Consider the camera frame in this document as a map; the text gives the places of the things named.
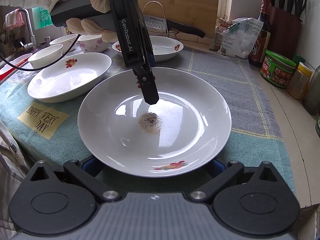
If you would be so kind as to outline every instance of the checkered tablecloth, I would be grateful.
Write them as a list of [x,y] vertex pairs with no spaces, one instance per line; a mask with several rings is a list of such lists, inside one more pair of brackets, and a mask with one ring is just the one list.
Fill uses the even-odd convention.
[[[69,55],[79,53],[79,47]],[[111,46],[105,54],[112,58],[106,78],[125,70],[124,62]],[[247,60],[229,58],[185,47],[171,60],[159,66],[192,73],[214,86],[225,98],[232,115],[232,132],[219,157],[238,160],[246,166],[258,166],[271,161],[294,191],[290,160],[281,132],[267,96],[260,88]],[[62,164],[70,159],[90,155],[81,141],[77,128],[77,113],[84,97],[57,104],[39,104],[68,114],[50,139],[39,136],[17,119],[33,102],[27,94],[33,74],[17,72],[0,86],[0,119],[11,130],[22,148],[34,159]],[[106,167],[98,178],[114,189],[125,191],[185,191],[210,180],[203,168],[171,178],[148,179],[131,176]]]

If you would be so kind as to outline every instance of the green jar lid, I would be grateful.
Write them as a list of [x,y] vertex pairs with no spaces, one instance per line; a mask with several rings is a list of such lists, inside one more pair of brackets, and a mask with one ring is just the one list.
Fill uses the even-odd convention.
[[297,65],[299,65],[300,62],[303,64],[306,62],[306,60],[297,53],[294,54],[292,61],[294,61]]
[[272,52],[270,50],[266,50],[266,54],[268,54],[269,56],[291,66],[291,67],[295,67],[297,64],[295,62],[293,62],[292,60],[288,59],[287,57],[284,57],[278,53]]

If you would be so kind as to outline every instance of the faucet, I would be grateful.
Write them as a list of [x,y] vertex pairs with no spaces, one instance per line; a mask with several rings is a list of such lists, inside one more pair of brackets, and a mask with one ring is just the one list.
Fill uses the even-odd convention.
[[24,50],[27,51],[29,49],[37,49],[37,43],[36,43],[36,36],[33,34],[33,30],[31,27],[31,22],[30,22],[30,16],[29,16],[29,12],[26,9],[20,8],[19,12],[23,12],[26,16],[26,20],[27,20],[27,27],[28,27],[28,32],[29,32],[29,37],[30,37],[30,43],[27,44],[22,44],[22,46],[24,47]]

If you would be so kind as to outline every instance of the white glove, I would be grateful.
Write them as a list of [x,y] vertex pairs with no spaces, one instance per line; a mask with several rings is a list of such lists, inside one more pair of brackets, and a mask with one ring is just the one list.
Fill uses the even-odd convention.
[[[109,0],[90,0],[92,7],[102,13],[110,10]],[[99,35],[102,34],[102,40],[105,42],[117,41],[117,35],[110,30],[100,28],[95,22],[91,20],[80,20],[78,18],[70,18],[67,20],[67,26],[73,33],[83,35]]]

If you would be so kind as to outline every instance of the white bowl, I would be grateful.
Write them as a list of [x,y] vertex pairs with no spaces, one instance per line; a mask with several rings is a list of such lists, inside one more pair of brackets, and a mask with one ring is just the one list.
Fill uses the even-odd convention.
[[[150,40],[156,62],[171,59],[183,50],[183,44],[175,39],[151,35]],[[114,43],[112,48],[122,57],[119,41]]]
[[[160,100],[144,102],[131,70],[97,85],[84,99],[78,127],[106,165],[141,177],[169,177],[201,167],[223,149],[231,115],[222,95],[187,72],[153,68]],[[156,117],[151,127],[145,114]]]
[[45,103],[58,103],[92,89],[111,66],[111,58],[101,53],[81,53],[65,57],[41,70],[28,85],[28,94]]
[[82,52],[103,52],[110,42],[102,41],[102,35],[82,35],[78,39]]
[[[70,48],[71,44],[75,41],[77,36],[78,34],[70,34],[70,35],[62,36],[60,38],[57,38],[51,41],[49,44],[50,46],[55,44],[63,44],[62,54],[65,54],[65,52]],[[76,44],[73,45],[70,51],[73,51],[75,49],[75,45]]]
[[44,48],[33,54],[28,61],[34,69],[46,66],[62,56],[63,44],[56,44]]

